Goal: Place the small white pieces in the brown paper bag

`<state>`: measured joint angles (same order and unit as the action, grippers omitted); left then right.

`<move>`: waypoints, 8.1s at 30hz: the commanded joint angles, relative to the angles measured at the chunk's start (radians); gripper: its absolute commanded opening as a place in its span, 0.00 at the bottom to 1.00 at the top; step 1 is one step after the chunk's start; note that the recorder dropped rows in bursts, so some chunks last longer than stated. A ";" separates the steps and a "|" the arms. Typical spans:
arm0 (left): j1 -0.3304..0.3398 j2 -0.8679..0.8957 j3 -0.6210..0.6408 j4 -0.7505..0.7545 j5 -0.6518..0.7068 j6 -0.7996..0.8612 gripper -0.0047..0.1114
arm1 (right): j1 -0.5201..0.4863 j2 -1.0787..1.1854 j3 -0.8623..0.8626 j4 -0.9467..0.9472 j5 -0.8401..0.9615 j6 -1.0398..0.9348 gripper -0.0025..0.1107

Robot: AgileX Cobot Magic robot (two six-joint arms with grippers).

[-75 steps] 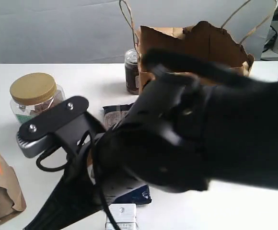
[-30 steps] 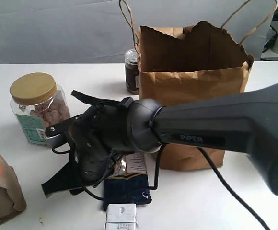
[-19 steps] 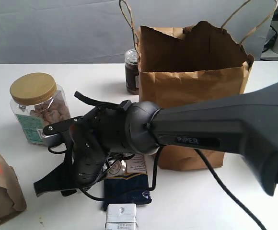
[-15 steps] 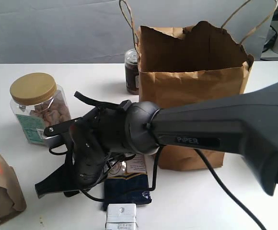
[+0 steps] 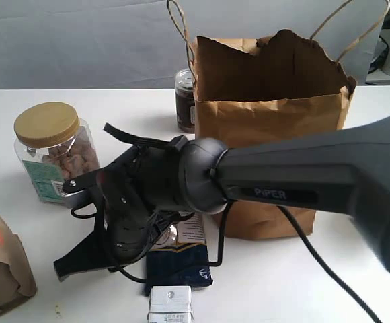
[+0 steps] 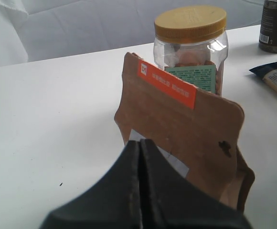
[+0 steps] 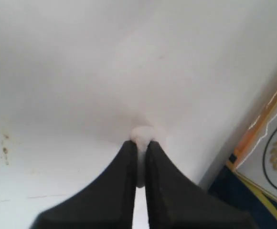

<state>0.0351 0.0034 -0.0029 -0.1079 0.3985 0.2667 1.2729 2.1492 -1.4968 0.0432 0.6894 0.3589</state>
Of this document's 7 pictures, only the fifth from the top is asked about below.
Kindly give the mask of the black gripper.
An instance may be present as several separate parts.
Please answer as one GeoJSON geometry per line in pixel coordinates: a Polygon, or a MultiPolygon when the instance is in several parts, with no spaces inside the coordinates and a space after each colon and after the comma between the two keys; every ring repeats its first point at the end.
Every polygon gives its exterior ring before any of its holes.
{"type": "Polygon", "coordinates": [[[180,218],[179,197],[172,192],[177,159],[156,148],[131,147],[96,176],[103,195],[72,208],[77,219],[94,218],[93,231],[54,261],[59,281],[71,275],[107,269],[117,271],[141,259],[163,232],[180,218]],[[93,204],[96,212],[77,211],[93,204]]]}

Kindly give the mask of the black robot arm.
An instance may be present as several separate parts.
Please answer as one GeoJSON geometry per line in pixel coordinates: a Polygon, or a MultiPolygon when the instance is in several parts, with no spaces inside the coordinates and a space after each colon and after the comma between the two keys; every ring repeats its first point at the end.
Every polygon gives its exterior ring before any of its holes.
{"type": "Polygon", "coordinates": [[[94,230],[54,263],[60,280],[143,258],[170,225],[236,201],[351,216],[390,273],[390,116],[361,127],[230,149],[212,138],[138,137],[106,167],[63,184],[73,213],[94,205],[94,230]]]}

